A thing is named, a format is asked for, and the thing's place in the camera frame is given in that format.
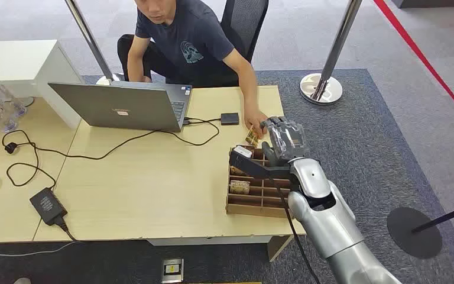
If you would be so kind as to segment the person's left hand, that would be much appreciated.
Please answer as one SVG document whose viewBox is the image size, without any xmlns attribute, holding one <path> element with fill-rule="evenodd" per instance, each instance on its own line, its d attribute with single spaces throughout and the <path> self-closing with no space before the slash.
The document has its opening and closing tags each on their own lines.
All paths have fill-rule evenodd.
<svg viewBox="0 0 454 284">
<path fill-rule="evenodd" d="M 248 130 L 252 130 L 258 138 L 262 138 L 267 129 L 262 126 L 262 123 L 268 117 L 261 112 L 257 107 L 244 109 L 244 123 Z"/>
</svg>

